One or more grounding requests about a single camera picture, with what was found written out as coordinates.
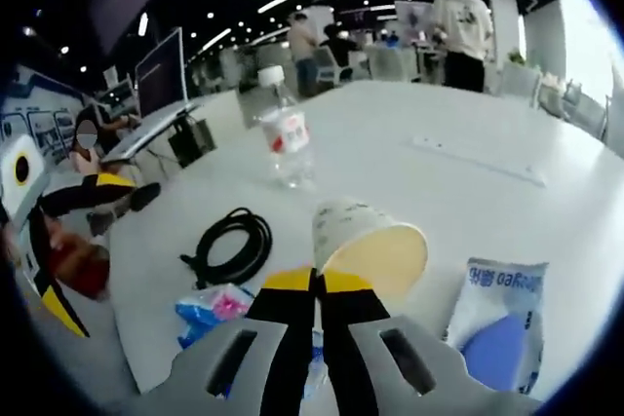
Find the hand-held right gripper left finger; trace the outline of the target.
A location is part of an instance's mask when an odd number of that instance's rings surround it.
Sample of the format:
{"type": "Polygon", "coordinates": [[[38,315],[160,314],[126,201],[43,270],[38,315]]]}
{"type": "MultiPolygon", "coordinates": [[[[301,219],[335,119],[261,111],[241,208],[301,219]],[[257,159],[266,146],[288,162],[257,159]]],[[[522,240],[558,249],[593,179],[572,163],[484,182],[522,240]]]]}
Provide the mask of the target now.
{"type": "Polygon", "coordinates": [[[129,415],[296,415],[312,359],[315,270],[269,276],[248,313],[182,351],[129,415]]]}

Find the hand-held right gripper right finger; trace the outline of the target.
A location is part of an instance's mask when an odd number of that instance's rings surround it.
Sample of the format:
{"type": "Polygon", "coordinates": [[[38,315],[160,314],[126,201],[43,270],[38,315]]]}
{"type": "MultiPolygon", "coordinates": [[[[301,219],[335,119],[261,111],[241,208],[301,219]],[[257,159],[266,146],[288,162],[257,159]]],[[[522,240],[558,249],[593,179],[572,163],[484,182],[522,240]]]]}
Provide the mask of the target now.
{"type": "Polygon", "coordinates": [[[479,415],[488,390],[463,357],[404,316],[362,278],[319,278],[324,354],[342,415],[479,415]]]}

